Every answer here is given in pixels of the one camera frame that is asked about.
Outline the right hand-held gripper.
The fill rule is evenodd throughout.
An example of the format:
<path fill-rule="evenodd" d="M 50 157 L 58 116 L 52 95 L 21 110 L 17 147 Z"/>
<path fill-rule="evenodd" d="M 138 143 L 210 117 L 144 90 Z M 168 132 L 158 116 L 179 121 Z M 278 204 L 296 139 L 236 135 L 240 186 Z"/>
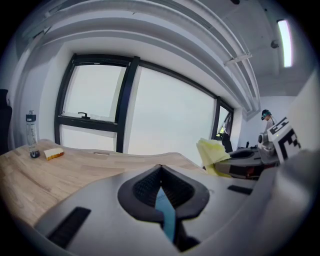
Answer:
<path fill-rule="evenodd" d="M 264 165 L 281 164 L 301 150 L 298 138 L 284 117 L 277 124 L 258 136 L 257 148 L 245 147 L 230 152 L 230 159 L 214 164 L 220 173 L 237 179 L 258 179 Z"/>

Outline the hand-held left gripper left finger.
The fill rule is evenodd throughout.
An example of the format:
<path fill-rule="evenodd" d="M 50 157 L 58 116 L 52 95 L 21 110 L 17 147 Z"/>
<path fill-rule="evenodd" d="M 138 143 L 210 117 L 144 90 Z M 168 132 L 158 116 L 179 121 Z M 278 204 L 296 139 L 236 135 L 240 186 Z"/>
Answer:
<path fill-rule="evenodd" d="M 48 210 L 35 229 L 75 256 L 177 256 L 155 204 L 159 189 L 178 181 L 166 165 L 94 181 Z"/>

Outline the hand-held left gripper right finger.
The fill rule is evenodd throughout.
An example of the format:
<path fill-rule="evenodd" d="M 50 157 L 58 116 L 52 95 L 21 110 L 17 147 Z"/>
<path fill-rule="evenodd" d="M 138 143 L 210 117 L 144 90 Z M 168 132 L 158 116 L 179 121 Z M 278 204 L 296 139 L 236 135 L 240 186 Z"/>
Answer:
<path fill-rule="evenodd" d="M 232 221 L 255 183 L 162 165 L 161 187 L 174 209 L 174 239 L 163 256 L 244 256 L 250 230 Z"/>

